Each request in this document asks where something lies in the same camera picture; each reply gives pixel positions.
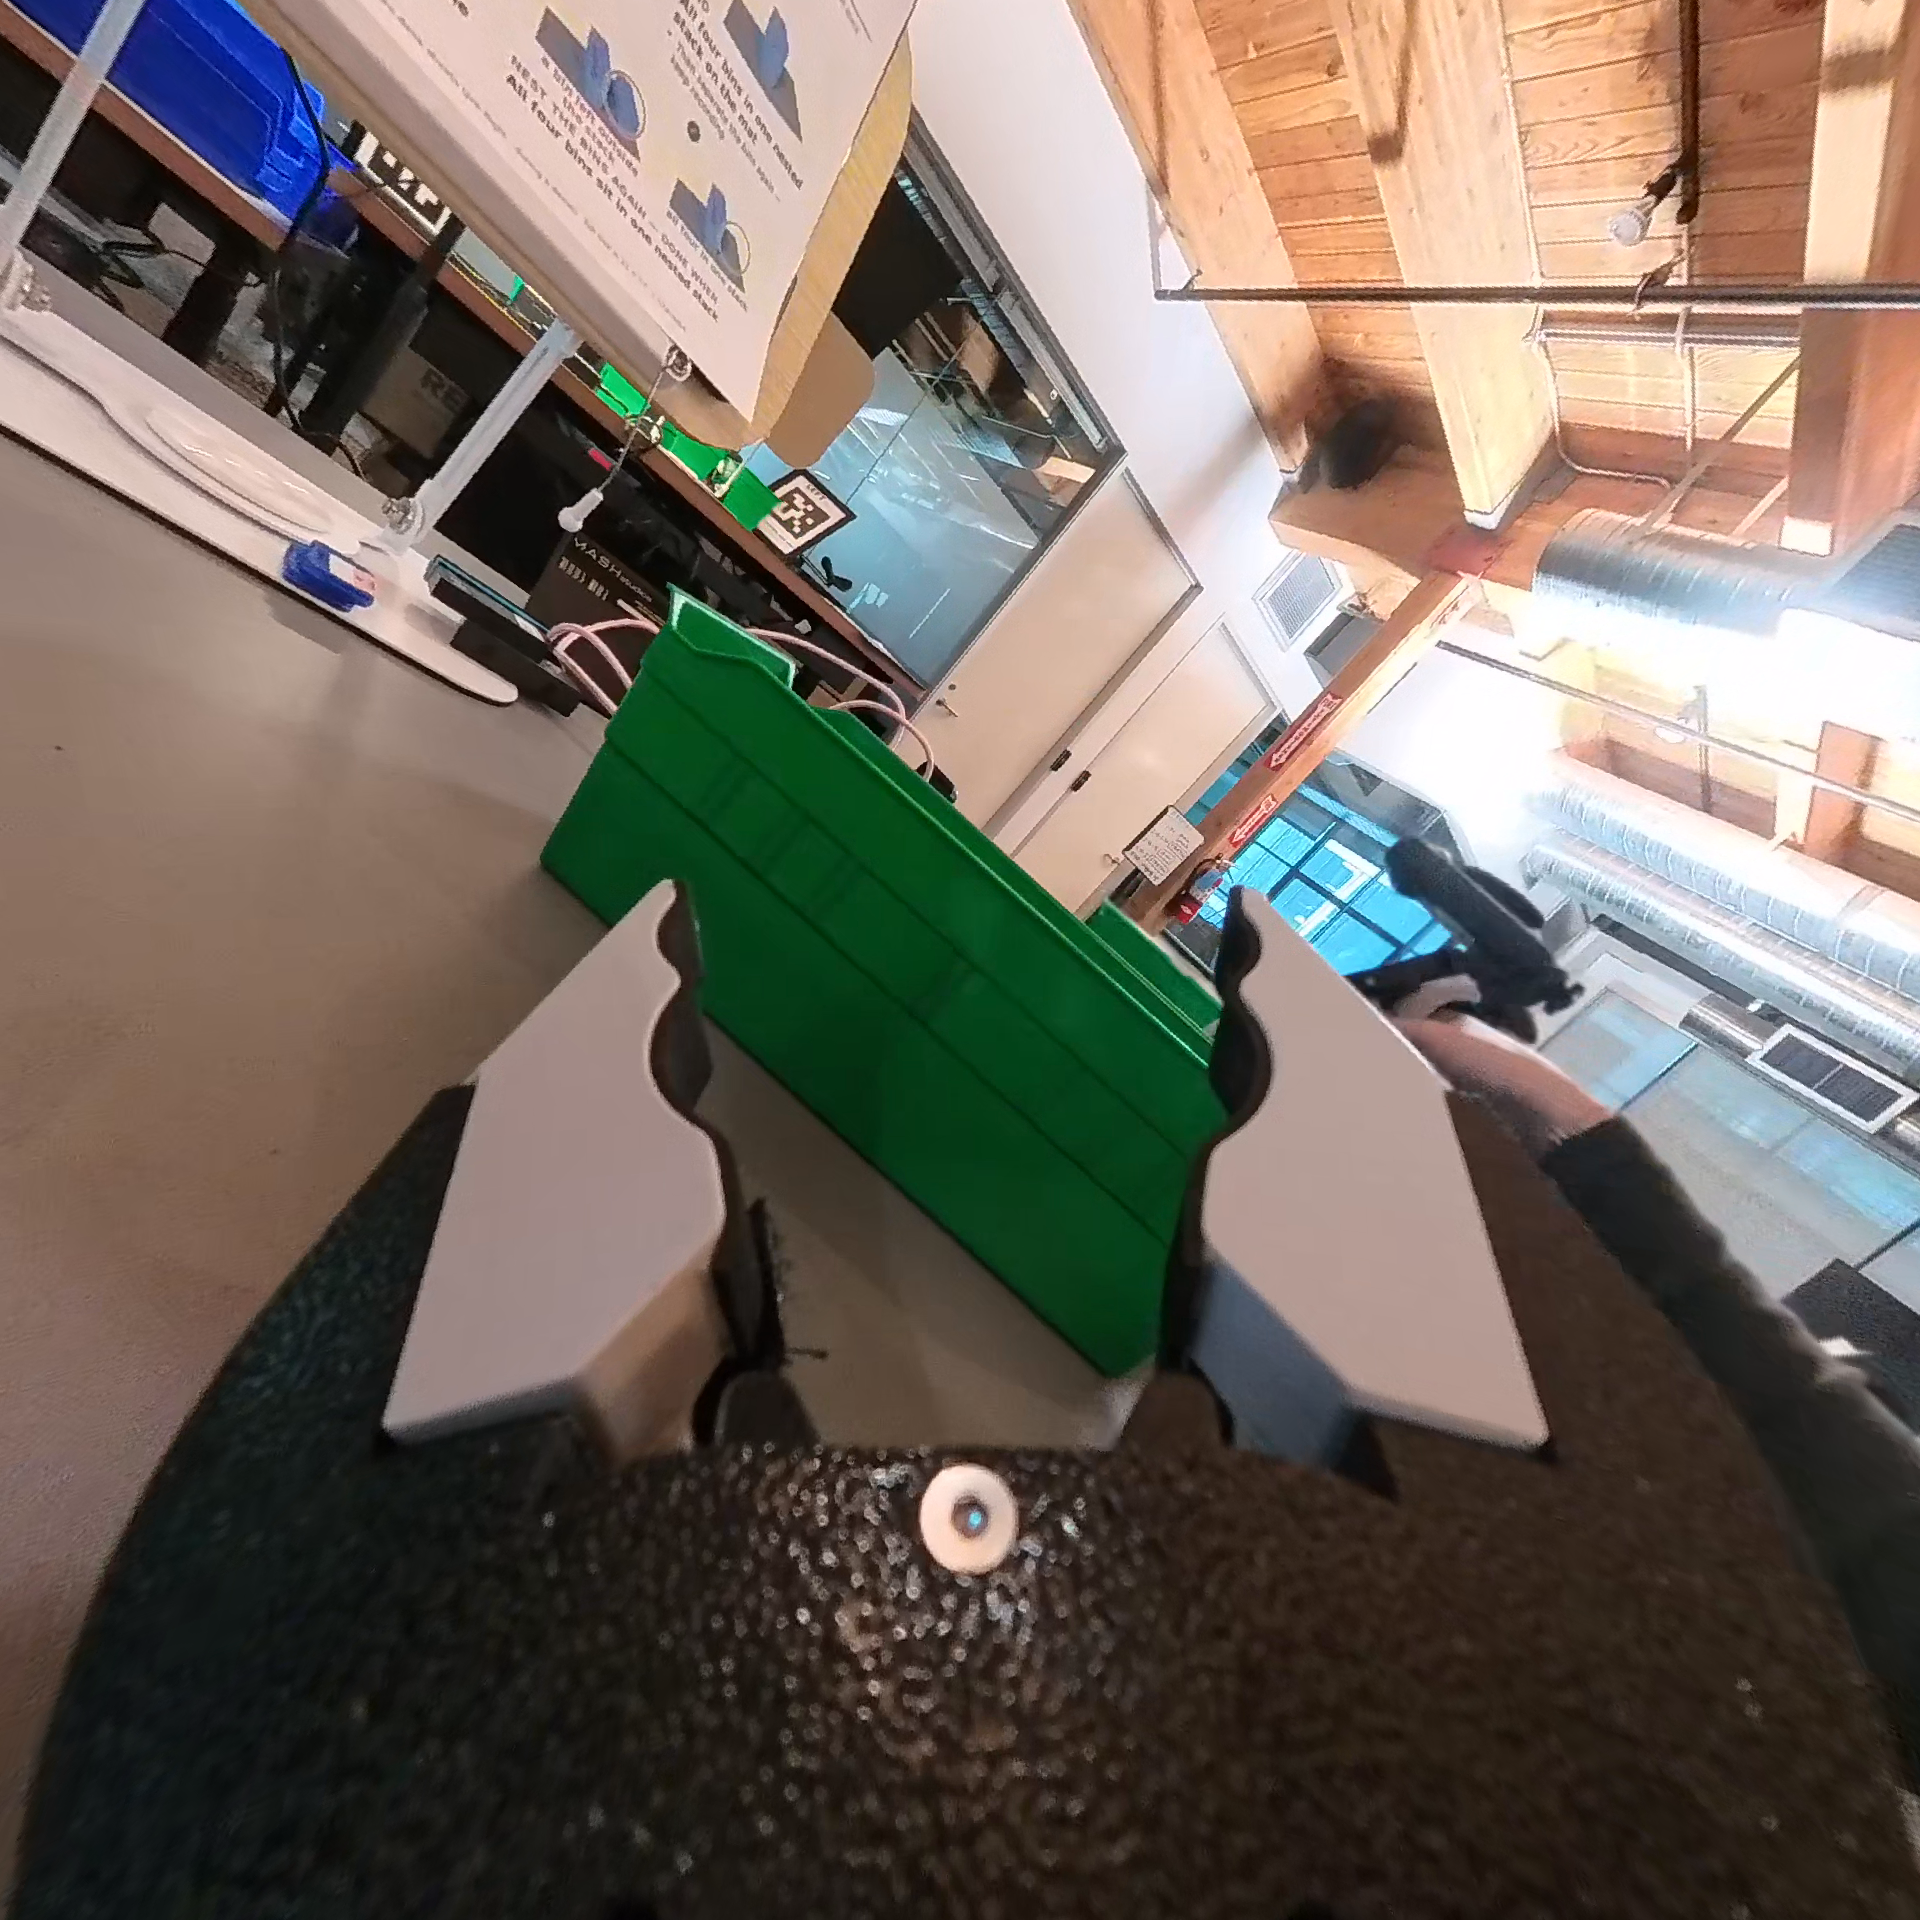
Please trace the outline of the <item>glass partition window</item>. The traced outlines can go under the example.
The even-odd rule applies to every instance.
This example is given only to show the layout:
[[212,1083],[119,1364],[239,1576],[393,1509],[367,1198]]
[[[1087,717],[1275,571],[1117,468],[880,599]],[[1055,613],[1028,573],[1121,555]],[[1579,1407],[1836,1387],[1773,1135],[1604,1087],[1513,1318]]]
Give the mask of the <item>glass partition window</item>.
[[811,467],[854,521],[807,571],[929,686],[1120,446],[919,117],[832,313],[873,388]]

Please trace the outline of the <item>ceiling vent grille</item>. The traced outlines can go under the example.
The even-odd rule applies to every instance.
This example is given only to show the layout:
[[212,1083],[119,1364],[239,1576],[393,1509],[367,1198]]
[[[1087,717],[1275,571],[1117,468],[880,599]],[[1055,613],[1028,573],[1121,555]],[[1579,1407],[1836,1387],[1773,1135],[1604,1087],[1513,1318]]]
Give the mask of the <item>ceiling vent grille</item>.
[[1745,1063],[1863,1135],[1883,1135],[1918,1104],[1916,1087],[1792,1024],[1772,1031]]

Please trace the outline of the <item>black ceiling speaker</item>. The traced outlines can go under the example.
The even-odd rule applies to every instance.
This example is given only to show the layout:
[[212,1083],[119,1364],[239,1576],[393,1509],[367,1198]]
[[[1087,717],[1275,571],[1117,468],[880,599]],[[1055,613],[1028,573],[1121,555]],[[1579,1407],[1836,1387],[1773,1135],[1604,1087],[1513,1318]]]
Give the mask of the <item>black ceiling speaker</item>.
[[1297,491],[1357,491],[1372,485],[1404,446],[1401,406],[1369,396],[1347,406],[1311,444],[1297,468]]

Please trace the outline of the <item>small green bin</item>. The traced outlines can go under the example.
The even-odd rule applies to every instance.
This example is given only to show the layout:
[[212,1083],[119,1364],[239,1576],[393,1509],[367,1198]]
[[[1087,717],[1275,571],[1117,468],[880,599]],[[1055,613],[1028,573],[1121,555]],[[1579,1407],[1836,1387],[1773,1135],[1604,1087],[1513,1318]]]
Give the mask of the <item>small green bin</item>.
[[657,401],[661,390],[683,387],[691,377],[693,364],[678,347],[668,352],[663,369],[647,390],[632,387],[611,360],[601,366],[595,396],[624,425],[612,473],[630,464],[637,447],[661,449],[700,480],[734,521],[755,533],[776,504],[769,486],[757,478],[740,449],[691,437]]

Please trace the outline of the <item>person's right forearm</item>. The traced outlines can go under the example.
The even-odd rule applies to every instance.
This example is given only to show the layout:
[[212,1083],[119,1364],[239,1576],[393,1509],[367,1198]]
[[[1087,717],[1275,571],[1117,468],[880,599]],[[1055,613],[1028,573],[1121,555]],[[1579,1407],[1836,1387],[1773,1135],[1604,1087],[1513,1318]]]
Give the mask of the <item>person's right forearm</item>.
[[1861,1651],[1918,1640],[1918,1452],[1857,1372],[1773,1302],[1620,1118],[1547,1150],[1556,1188],[1731,1401]]

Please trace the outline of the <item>brown wooden table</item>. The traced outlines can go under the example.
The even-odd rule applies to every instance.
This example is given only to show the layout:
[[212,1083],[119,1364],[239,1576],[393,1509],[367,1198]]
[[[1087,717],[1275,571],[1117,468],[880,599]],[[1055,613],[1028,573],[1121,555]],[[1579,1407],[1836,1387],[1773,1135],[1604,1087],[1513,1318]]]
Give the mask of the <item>brown wooden table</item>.
[[[14,46],[15,53],[38,67],[53,80],[65,80],[65,71],[72,64],[72,54],[44,32],[38,24],[30,22],[25,13],[15,5],[5,5],[5,43]],[[876,92],[876,100],[870,105],[868,119],[861,123],[859,140],[867,142],[868,132],[880,136],[880,119],[893,108],[903,112],[909,109],[909,46],[903,37],[896,48],[896,60],[888,61],[887,73]],[[181,142],[176,142],[169,132],[160,128],[144,109],[135,108],[120,92],[112,84],[104,87],[103,103],[97,105],[97,113],[103,121],[112,121],[120,135],[141,143],[148,140],[158,140],[163,147],[164,142],[174,142],[174,148],[181,151],[181,157],[174,156],[174,148],[166,148],[155,163],[179,173],[185,181],[181,169],[198,167],[204,173],[207,172],[201,164],[201,157],[188,151]],[[820,239],[828,220],[839,217],[839,201],[847,193],[846,190],[854,188],[854,172],[857,172],[857,156],[847,157],[847,169],[844,169],[840,177],[835,183],[835,199],[822,215],[822,227],[816,231],[816,239]],[[476,324],[489,328],[489,334],[502,344],[502,349],[511,349],[517,358],[527,355],[539,344],[537,335],[523,324],[527,315],[509,309],[508,304],[499,304],[491,297],[491,291],[472,275],[468,275],[467,265],[457,257],[446,263],[435,248],[440,245],[440,235],[428,235],[420,228],[412,212],[407,212],[385,190],[367,177],[361,177],[353,169],[340,175],[344,181],[342,192],[349,188],[348,193],[352,203],[358,207],[356,217],[361,222],[363,233],[380,233],[380,245],[393,252],[395,255],[407,253],[412,267],[435,255],[436,265],[436,297],[446,297],[457,301]],[[207,175],[207,183],[193,177],[192,192],[204,193],[205,199],[220,199],[225,193],[230,201],[225,183],[217,175]],[[595,384],[598,374],[588,380],[588,356],[585,349],[571,349],[571,356],[559,366],[555,374],[551,374],[549,384],[555,387],[595,430],[624,430],[629,427],[629,419],[612,405],[604,390]],[[653,425],[675,425],[686,427],[691,431],[691,412],[695,406],[697,396],[681,398],[681,388],[661,390],[653,401],[652,413],[647,413],[640,425],[652,431]],[[799,571],[797,563],[781,560],[775,548],[758,534],[744,528],[740,521],[734,519],[729,512],[731,494],[737,491],[737,483],[734,483],[726,496],[713,494],[713,486],[697,478],[691,468],[681,464],[681,459],[670,449],[661,447],[640,433],[637,454],[630,459],[630,467],[637,467],[643,473],[648,473],[653,483],[670,491],[671,496],[686,503],[686,512],[693,512],[701,528],[710,529],[710,539],[720,541],[735,558],[735,563],[757,575],[764,575],[769,585],[769,591],[781,599],[787,608],[803,608],[811,619],[811,625],[820,632],[836,636],[836,643],[844,643],[844,656],[857,668],[868,668],[876,678],[887,688],[907,688],[907,689],[923,689],[923,686],[907,675],[893,659],[888,659],[876,643],[852,623],[847,615],[840,613],[839,606],[824,596],[822,589],[807,582],[805,573]]]

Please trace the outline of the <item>flat black box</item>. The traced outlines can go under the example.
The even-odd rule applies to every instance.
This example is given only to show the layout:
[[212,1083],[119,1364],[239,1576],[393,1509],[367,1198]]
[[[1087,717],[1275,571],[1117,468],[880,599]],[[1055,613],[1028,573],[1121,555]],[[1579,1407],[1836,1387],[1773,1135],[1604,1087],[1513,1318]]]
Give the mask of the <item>flat black box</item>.
[[582,692],[567,672],[549,659],[534,659],[525,645],[509,639],[494,621],[463,617],[451,636],[451,645],[457,654],[511,684],[523,701],[555,716],[575,712],[582,703]]

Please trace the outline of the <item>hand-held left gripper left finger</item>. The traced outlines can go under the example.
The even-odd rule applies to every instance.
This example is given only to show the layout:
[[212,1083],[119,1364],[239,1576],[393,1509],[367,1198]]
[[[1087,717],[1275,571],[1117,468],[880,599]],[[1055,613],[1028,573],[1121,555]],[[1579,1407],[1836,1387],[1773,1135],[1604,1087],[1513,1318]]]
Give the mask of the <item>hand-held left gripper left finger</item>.
[[743,1343],[701,974],[687,891],[663,880],[478,1067],[382,1413],[395,1445],[541,1417],[612,1460],[693,1441]]

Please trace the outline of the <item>black white fiducial tag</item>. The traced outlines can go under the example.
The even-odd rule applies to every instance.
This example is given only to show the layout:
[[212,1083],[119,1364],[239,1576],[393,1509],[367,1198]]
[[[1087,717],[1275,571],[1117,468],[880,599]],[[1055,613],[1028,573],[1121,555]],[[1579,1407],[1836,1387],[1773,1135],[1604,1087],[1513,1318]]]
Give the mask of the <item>black white fiducial tag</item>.
[[333,136],[333,151],[353,181],[372,188],[422,233],[438,235],[447,227],[451,205],[440,192],[422,181],[401,156],[382,143],[365,123],[344,123]]
[[755,533],[781,560],[797,563],[820,541],[854,521],[854,510],[808,468],[790,468],[766,483],[766,515]]

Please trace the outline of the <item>white wall panel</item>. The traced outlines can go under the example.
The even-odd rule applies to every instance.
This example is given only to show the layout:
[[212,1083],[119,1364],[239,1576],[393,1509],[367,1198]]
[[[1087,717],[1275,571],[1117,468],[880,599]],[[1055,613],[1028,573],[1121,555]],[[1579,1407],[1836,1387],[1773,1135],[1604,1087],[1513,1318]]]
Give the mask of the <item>white wall panel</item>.
[[929,729],[1070,732],[1203,595],[1203,580],[1117,464],[1022,573],[988,625],[927,689]]

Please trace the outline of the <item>wall vent grille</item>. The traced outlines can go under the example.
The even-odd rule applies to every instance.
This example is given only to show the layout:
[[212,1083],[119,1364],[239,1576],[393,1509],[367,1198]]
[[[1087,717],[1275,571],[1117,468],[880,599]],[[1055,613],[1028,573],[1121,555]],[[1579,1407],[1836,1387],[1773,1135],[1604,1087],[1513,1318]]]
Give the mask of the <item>wall vent grille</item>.
[[1254,606],[1278,647],[1292,654],[1318,639],[1347,596],[1349,585],[1336,564],[1292,550],[1254,595]]

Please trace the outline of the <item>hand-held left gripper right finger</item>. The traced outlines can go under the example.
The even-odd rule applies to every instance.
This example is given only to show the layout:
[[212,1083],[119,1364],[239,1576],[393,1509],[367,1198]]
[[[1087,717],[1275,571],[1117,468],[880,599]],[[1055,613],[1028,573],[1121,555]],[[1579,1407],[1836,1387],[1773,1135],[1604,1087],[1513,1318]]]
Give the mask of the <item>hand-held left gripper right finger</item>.
[[1542,1452],[1444,1078],[1251,888],[1215,984],[1224,1127],[1184,1211],[1184,1369],[1235,1445],[1327,1470],[1387,1422]]

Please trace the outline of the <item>green plastic bin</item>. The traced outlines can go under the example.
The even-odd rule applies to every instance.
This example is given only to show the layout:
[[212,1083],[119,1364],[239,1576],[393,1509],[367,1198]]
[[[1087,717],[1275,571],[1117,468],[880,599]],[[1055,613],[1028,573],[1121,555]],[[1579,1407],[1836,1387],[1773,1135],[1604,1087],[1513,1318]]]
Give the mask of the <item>green plastic bin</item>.
[[1180,1017],[1203,1037],[1211,1037],[1220,1017],[1220,999],[1209,975],[1193,972],[1158,934],[1145,932],[1115,901],[1100,901],[1087,917],[1087,932],[1127,974],[1151,991],[1168,1019]]
[[757,880],[731,870],[720,899],[675,872],[648,880],[629,849],[652,815],[647,788],[604,742],[543,865],[608,924],[661,880],[681,883],[709,1019],[1100,1373],[1124,1375],[1148,1360],[1198,1152],[1189,1164],[1150,1150],[1115,1169],[1091,1165]]
[[803,701],[789,660],[675,599],[605,745],[647,788],[630,864],[720,899],[757,880],[963,1067],[1083,1160],[1217,1127],[1209,1044],[851,712]]

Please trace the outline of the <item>blue plastic bin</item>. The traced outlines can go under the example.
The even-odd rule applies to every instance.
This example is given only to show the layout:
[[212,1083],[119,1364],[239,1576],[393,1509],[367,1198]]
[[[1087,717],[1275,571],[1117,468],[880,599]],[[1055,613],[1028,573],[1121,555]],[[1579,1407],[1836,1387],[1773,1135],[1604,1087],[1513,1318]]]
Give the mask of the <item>blue plastic bin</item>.
[[[232,1],[148,1],[117,57],[109,87],[181,140],[236,190],[292,220],[315,181],[335,167],[320,132],[324,95]],[[101,117],[54,181],[89,215],[144,223],[171,173]]]

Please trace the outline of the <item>outside window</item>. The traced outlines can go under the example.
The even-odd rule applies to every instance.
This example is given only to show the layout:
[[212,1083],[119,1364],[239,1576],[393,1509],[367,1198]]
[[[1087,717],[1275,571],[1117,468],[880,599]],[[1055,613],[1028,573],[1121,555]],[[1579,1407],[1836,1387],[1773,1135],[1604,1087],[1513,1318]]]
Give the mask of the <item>outside window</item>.
[[1332,972],[1355,975],[1448,944],[1439,919],[1407,901],[1384,872],[1384,853],[1419,836],[1459,856],[1448,815],[1357,757],[1329,753],[1253,839],[1231,853],[1222,880],[1166,940],[1214,972],[1231,886],[1269,901]]

